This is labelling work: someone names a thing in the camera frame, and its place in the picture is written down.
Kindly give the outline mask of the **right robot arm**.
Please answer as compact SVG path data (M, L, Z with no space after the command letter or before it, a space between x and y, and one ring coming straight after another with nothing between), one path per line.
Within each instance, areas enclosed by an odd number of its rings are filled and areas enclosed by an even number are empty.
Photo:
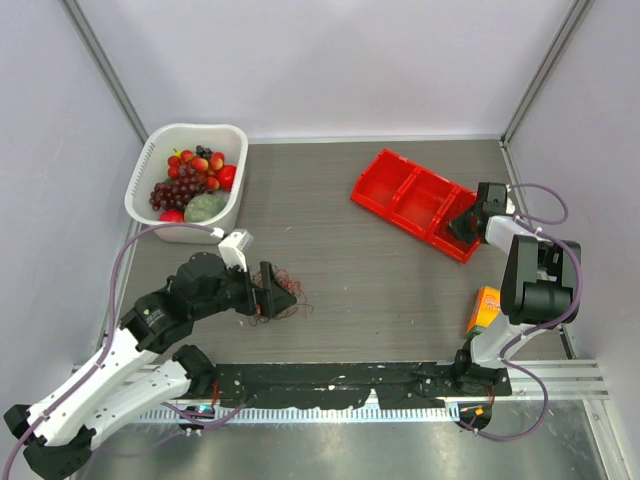
M555 197L562 216L544 219L519 212L510 193L522 188ZM549 187L481 182L472 206L449 222L457 239L480 240L507 255L500 313L458 350L450 368L450 381L460 393L490 393L502 383L511 356L530 339L575 319L583 289L581 246L544 230L563 224L568 216L566 202Z

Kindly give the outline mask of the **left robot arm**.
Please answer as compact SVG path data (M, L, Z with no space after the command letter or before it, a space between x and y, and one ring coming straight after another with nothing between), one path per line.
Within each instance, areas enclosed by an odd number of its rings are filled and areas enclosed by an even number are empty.
M274 318L296 302L267 261L261 262L254 282L242 267L197 253L163 288L139 298L103 347L63 385L38 403L11 407L4 421L34 473L65 479L145 410L175 397L200 399L211 392L216 369L194 345L180 347L141 380L125 382L188 337L195 322L227 310Z

